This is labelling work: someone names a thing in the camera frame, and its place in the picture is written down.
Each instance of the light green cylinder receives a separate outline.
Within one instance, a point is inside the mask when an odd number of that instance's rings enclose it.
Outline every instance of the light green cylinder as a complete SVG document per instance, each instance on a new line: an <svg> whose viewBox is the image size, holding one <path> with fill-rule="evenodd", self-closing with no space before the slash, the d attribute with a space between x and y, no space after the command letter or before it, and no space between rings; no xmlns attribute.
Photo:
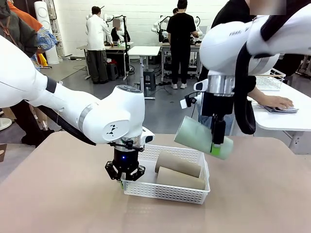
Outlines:
<svg viewBox="0 0 311 233"><path fill-rule="evenodd" d="M188 116L179 126L174 141L222 160L227 159L233 150L233 141L228 137L224 138L220 148L212 147L211 130Z"/></svg>

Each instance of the stool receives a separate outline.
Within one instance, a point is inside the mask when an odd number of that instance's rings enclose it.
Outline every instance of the stool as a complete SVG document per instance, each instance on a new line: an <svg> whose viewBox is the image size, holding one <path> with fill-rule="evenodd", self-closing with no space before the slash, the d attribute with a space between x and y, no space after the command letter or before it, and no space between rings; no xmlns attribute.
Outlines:
<svg viewBox="0 0 311 233"><path fill-rule="evenodd" d="M107 69L109 80L115 81L119 77L118 67L116 66L116 64L114 63L107 64L106 69Z"/></svg>
<svg viewBox="0 0 311 233"><path fill-rule="evenodd" d="M151 91L156 90L156 75L154 69L144 70L144 86L149 87Z"/></svg>

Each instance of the white wall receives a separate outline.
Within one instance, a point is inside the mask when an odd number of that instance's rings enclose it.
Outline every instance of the white wall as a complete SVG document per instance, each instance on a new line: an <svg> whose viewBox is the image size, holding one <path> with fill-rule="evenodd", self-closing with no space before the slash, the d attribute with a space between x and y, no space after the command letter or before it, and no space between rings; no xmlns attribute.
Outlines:
<svg viewBox="0 0 311 233"><path fill-rule="evenodd" d="M151 32L161 15L172 15L177 0L54 0L65 54L83 56L76 48L86 45L86 15L92 6L105 7L102 14L127 16L127 29L135 45L156 45L157 34ZM187 13L201 18L201 26L211 26L216 14L227 0L188 0Z"/></svg>

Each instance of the mesh basket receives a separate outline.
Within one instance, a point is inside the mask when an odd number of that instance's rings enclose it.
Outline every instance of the mesh basket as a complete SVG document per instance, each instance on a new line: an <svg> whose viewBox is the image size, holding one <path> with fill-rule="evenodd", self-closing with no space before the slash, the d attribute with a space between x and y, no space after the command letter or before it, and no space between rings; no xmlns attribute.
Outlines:
<svg viewBox="0 0 311 233"><path fill-rule="evenodd" d="M157 174L155 173L155 166L157 158L162 150L201 166L200 178L205 181L205 190L156 184ZM209 171L204 153L202 152L191 149L146 145L145 151L139 153L138 160L140 165L146 167L145 174L135 182L121 178L125 194L203 204L206 196L210 192L208 182Z"/></svg>
<svg viewBox="0 0 311 233"><path fill-rule="evenodd" d="M276 69L272 69L270 74L256 76L256 87L260 91L279 91L286 75Z"/></svg>

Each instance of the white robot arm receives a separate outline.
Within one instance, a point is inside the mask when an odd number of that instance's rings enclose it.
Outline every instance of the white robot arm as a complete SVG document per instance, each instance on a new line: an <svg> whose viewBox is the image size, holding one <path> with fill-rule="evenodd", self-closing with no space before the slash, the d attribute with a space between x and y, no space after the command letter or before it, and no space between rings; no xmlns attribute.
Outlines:
<svg viewBox="0 0 311 233"><path fill-rule="evenodd" d="M195 27L196 27L196 31L199 33L199 37L203 36L203 32L200 29L201 19L199 18L199 16L197 16L194 19L194 24L195 24Z"/></svg>
<svg viewBox="0 0 311 233"><path fill-rule="evenodd" d="M53 109L52 112L59 114L73 130L82 132L90 144L115 146L114 160L106 165L112 179L120 180L122 173L130 180L143 175L144 167L138 164L138 152L153 140L154 134L142 126L145 102L140 90L120 85L100 100L44 76L19 48L2 36L0 51L0 108L26 100L32 106Z"/></svg>
<svg viewBox="0 0 311 233"><path fill-rule="evenodd" d="M220 24L206 34L200 58L210 72L194 90L202 92L201 115L212 117L213 147L224 142L224 115L231 114L233 106L242 132L256 131L253 108L246 99L256 85L251 75L269 71L280 53L311 55L310 2L292 1L285 16L258 16L249 23Z"/></svg>
<svg viewBox="0 0 311 233"><path fill-rule="evenodd" d="M168 32L163 29L161 26L162 24L166 23L168 24L170 21L170 16L161 16L161 18L154 23L153 27L151 28L151 31L158 34L159 35L159 42L168 42ZM196 26L196 30L199 33L199 37L201 37L203 35L203 32L200 30L200 23L201 23L201 19L197 16L194 19L194 24Z"/></svg>
<svg viewBox="0 0 311 233"><path fill-rule="evenodd" d="M117 35L120 39L121 42L124 42L124 35L125 35L125 29L124 29L124 20L123 20L123 15L107 15L105 14L104 15L104 20L106 22L111 22L113 21L114 19L119 19L120 20L120 30L117 31Z"/></svg>
<svg viewBox="0 0 311 233"><path fill-rule="evenodd" d="M170 16L161 16L161 18L154 23L151 31L159 35L159 42L168 42L169 34L165 29L162 29L162 24L168 24L170 21Z"/></svg>

